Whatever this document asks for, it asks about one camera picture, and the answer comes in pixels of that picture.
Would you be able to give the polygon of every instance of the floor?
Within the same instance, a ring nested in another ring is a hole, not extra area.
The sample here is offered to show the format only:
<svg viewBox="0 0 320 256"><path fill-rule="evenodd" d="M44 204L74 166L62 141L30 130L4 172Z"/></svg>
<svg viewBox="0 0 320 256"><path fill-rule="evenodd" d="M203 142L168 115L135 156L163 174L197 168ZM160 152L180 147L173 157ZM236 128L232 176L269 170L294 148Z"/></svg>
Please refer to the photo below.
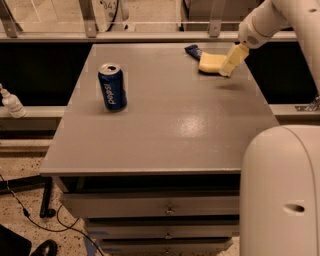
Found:
<svg viewBox="0 0 320 256"><path fill-rule="evenodd" d="M146 31L176 31L180 19L181 0L127 0L130 18L127 22L134 23L138 32ZM21 23L26 32L82 32L81 13L78 0L6 0L16 20ZM104 31L106 23L104 13L98 0L93 0L99 30ZM4 179L14 179L37 175L46 155L51 140L0 140L0 174ZM31 218L39 225L61 230L56 217L41 219L39 217L43 189L19 192L17 196L31 213ZM58 209L61 191L54 186L50 207ZM55 240L59 245L58 256L87 255L83 235L68 230L65 232L48 232L36 227L26 217L22 208L11 194L0 196L0 224L17 234L29 239L34 250L47 239ZM62 207L59 217L66 225L71 225L75 219ZM75 228L84 230L83 221ZM219 256L239 255L239 238L233 239L234 244ZM206 255L215 253L180 253L179 256Z"/></svg>

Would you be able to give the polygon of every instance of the can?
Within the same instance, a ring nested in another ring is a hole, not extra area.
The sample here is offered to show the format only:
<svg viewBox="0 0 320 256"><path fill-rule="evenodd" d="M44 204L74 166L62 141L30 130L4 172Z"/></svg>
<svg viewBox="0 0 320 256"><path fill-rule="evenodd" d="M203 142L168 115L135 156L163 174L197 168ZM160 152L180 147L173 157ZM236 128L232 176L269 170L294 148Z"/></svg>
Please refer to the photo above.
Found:
<svg viewBox="0 0 320 256"><path fill-rule="evenodd" d="M106 108L111 111L124 109L127 105L127 97L120 65L103 64L99 68L98 78Z"/></svg>

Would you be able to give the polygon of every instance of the yellow sponge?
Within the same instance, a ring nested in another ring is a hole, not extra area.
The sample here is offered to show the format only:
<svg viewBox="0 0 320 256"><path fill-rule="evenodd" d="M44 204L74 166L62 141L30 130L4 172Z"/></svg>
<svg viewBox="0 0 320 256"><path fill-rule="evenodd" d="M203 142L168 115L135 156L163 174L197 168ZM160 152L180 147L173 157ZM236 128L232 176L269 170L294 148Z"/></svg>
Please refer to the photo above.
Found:
<svg viewBox="0 0 320 256"><path fill-rule="evenodd" d="M243 44L233 45L219 70L220 75L230 76L232 71L249 55L249 48Z"/></svg>
<svg viewBox="0 0 320 256"><path fill-rule="evenodd" d="M202 52L198 69L206 73L218 73L226 55L216 55Z"/></svg>

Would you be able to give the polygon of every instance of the spray bottle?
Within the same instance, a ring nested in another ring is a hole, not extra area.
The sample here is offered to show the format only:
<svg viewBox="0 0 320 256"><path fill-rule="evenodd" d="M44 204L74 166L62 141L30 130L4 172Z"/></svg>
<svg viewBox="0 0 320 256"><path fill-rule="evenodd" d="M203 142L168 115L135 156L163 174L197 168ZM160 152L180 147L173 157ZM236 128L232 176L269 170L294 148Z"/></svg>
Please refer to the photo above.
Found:
<svg viewBox="0 0 320 256"><path fill-rule="evenodd" d="M2 84L0 84L0 93L2 94L2 104L8 109L12 117L20 118L26 115L27 110L22 105L18 97L4 89Z"/></svg>

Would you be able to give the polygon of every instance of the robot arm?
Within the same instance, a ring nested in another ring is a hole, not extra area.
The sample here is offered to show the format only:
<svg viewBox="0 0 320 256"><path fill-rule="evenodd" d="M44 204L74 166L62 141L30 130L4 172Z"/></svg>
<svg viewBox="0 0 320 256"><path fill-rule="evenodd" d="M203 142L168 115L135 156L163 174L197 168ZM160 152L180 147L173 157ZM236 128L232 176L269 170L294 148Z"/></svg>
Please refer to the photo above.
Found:
<svg viewBox="0 0 320 256"><path fill-rule="evenodd" d="M281 29L293 27L320 91L320 5L317 0L266 0L239 26L240 43L251 49Z"/></svg>

